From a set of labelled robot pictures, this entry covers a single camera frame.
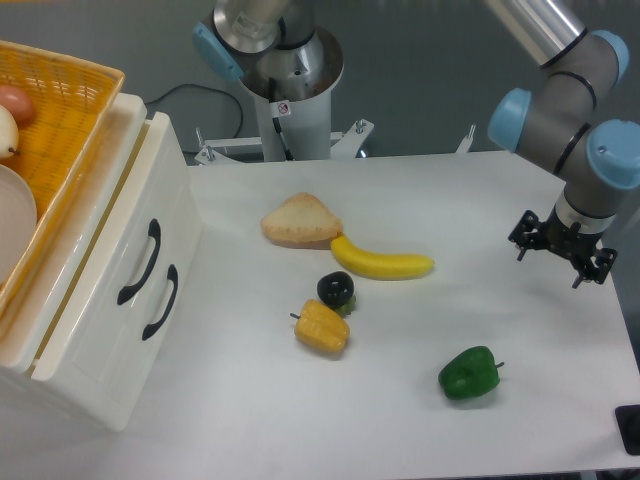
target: yellow bell pepper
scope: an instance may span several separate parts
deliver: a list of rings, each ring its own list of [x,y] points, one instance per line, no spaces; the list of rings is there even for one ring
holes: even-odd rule
[[[347,322],[317,300],[307,300],[297,318],[294,333],[298,340],[324,352],[336,353],[344,349],[350,329]]]

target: yellow basket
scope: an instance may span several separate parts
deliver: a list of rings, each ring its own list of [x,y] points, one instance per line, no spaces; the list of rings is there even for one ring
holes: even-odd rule
[[[87,151],[123,82],[124,74],[118,70],[0,41],[0,85],[20,87],[36,108],[33,121],[20,128],[20,155],[0,162],[24,178],[38,210],[27,251],[0,285],[0,320],[46,253],[47,240],[55,234],[87,169]]]

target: yellow banana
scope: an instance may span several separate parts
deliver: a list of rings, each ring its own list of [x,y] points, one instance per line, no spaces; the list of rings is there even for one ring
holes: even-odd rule
[[[338,263],[361,277],[376,280],[405,280],[429,272],[432,258],[417,253],[375,253],[356,247],[345,235],[331,241],[331,253]]]

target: green bell pepper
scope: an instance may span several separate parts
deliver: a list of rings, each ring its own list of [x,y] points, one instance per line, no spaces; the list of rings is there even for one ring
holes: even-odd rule
[[[452,400],[479,397],[490,392],[500,383],[493,353],[485,346],[465,350],[451,360],[438,375],[444,394]]]

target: white tabletop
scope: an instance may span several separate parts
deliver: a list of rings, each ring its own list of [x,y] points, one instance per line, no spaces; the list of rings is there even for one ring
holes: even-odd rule
[[[505,153],[193,167],[206,229],[128,428],[110,434],[0,409],[6,478],[400,479],[640,466],[615,407],[640,381],[614,286],[571,288],[548,252],[507,241],[562,183]],[[363,248],[435,258],[428,276],[354,277],[344,355],[298,342],[295,320],[330,252],[271,245],[259,221],[308,191]],[[454,403],[439,370],[474,345],[504,361]]]

